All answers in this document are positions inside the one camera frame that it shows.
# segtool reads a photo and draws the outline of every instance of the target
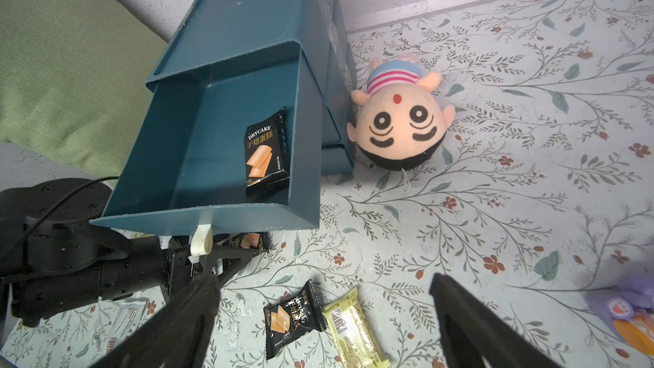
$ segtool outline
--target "black snack package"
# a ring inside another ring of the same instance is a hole
[[[255,249],[257,254],[268,252],[270,248],[270,234],[268,232],[261,233],[241,233],[238,236],[234,236],[230,239],[227,239],[222,243],[223,246],[229,246],[232,248],[244,248],[244,249]],[[222,260],[222,271],[227,270],[240,259],[223,259]]]
[[[249,201],[289,187],[290,160],[286,149],[286,107],[245,131],[245,194]]]
[[[266,359],[273,358],[283,346],[311,330],[324,331],[326,325],[321,313],[321,300],[311,280],[288,300],[264,307]]]

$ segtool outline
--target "yellow snack wrapper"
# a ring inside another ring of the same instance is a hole
[[[390,362],[382,359],[377,342],[365,322],[356,287],[323,307],[323,316],[341,356],[343,368],[390,368]]]

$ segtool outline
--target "plush doll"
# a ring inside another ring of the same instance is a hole
[[[356,127],[347,125],[347,135],[381,168],[407,170],[422,164],[454,121],[454,107],[441,111],[432,96],[441,74],[421,77],[419,63],[413,55],[387,62],[373,59],[368,92],[351,93],[362,108]]]

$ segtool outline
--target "green cushion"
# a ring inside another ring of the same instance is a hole
[[[115,0],[0,1],[0,141],[119,174],[165,46]]]

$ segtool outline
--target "black cable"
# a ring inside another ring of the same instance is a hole
[[[86,182],[86,183],[84,183],[84,184],[82,184],[82,185],[79,185],[78,187],[76,187],[75,189],[73,189],[72,191],[70,191],[68,194],[66,194],[66,196],[64,196],[63,198],[61,198],[60,200],[58,200],[54,205],[52,205],[52,206],[50,207],[50,209],[48,209],[48,210],[43,214],[43,216],[39,217],[39,219],[38,219],[36,222],[34,222],[33,224],[31,224],[31,226],[29,226],[29,227],[28,227],[28,228],[23,232],[23,236],[22,236],[20,239],[16,240],[16,241],[15,241],[13,244],[11,244],[8,248],[5,248],[5,249],[2,251],[2,253],[0,254],[0,260],[4,260],[4,258],[9,254],[10,251],[12,251],[12,250],[13,250],[13,249],[14,249],[14,248],[19,244],[19,243],[21,243],[22,241],[24,241],[24,240],[29,236],[29,234],[32,233],[32,232],[33,232],[33,231],[34,231],[38,226],[40,226],[43,222],[45,222],[45,221],[48,219],[48,217],[50,217],[50,215],[52,215],[52,213],[53,213],[55,210],[59,209],[59,208],[61,207],[62,204],[66,203],[66,202],[67,202],[71,197],[75,196],[75,194],[77,194],[79,191],[81,191],[82,189],[85,189],[86,187],[91,186],[91,185],[93,185],[93,184],[97,184],[98,182],[104,182],[104,181],[114,180],[114,179],[118,179],[118,178],[119,178],[118,176],[105,176],[105,177],[103,177],[103,178],[97,178],[97,179],[94,179],[94,180],[92,180],[92,181]]]

